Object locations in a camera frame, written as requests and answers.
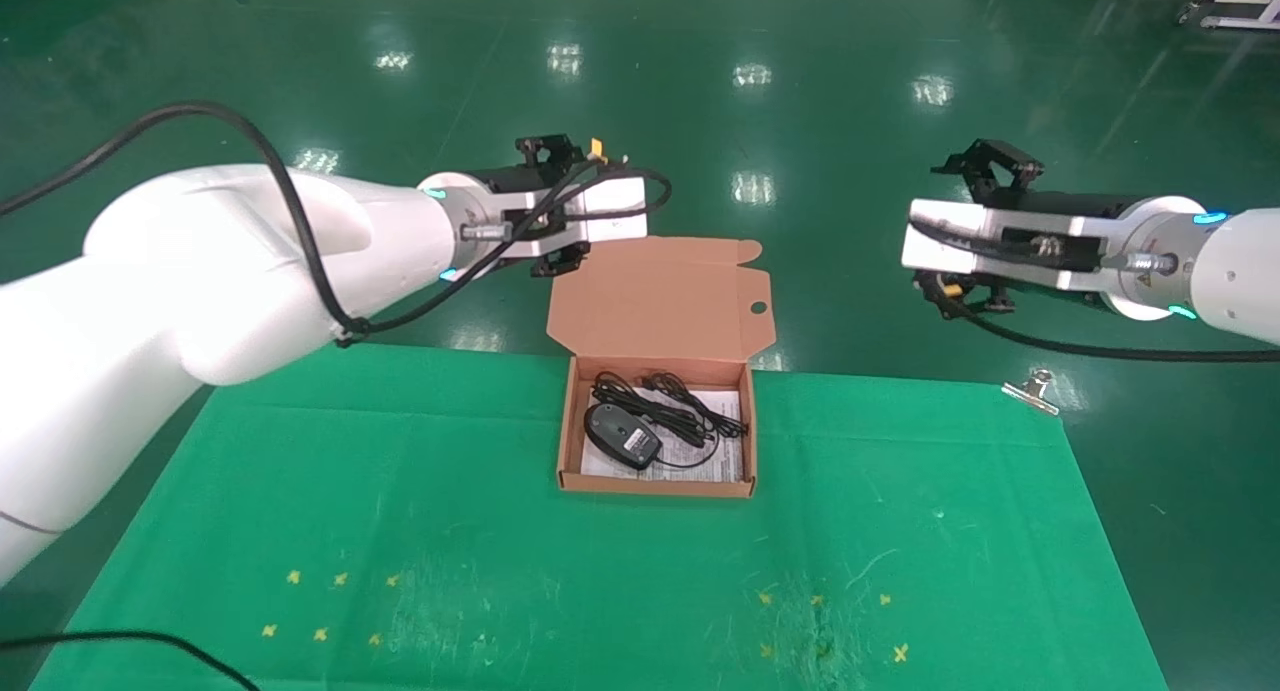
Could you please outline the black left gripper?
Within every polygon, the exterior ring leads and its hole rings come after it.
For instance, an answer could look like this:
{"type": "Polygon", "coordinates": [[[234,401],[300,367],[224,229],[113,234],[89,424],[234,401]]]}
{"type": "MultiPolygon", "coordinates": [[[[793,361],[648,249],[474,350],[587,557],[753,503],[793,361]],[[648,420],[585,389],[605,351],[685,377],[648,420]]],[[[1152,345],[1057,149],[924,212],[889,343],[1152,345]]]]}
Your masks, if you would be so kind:
{"type": "MultiPolygon", "coordinates": [[[[524,159],[516,166],[468,171],[472,180],[468,195],[547,195],[553,189],[571,189],[588,171],[598,170],[586,161],[586,154],[568,134],[526,136],[515,139],[515,148],[524,159]]],[[[556,278],[579,270],[589,248],[561,248],[532,258],[530,276],[556,278]]]]}

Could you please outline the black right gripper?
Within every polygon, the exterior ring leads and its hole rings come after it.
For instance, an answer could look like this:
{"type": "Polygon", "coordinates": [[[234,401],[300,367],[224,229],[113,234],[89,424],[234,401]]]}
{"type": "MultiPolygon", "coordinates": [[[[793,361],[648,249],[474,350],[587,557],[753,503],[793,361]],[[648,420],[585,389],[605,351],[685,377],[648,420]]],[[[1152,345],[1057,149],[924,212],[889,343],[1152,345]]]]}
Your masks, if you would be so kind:
{"type": "MultiPolygon", "coordinates": [[[[1000,139],[974,139],[969,148],[948,154],[931,168],[937,175],[961,177],[973,203],[1001,211],[1061,214],[1069,218],[1119,220],[1144,195],[1061,193],[1030,191],[1044,166],[1038,159],[1000,139]]],[[[913,287],[937,308],[942,319],[969,319],[1015,314],[1016,303],[998,278],[936,270],[915,270],[913,287]]]]}

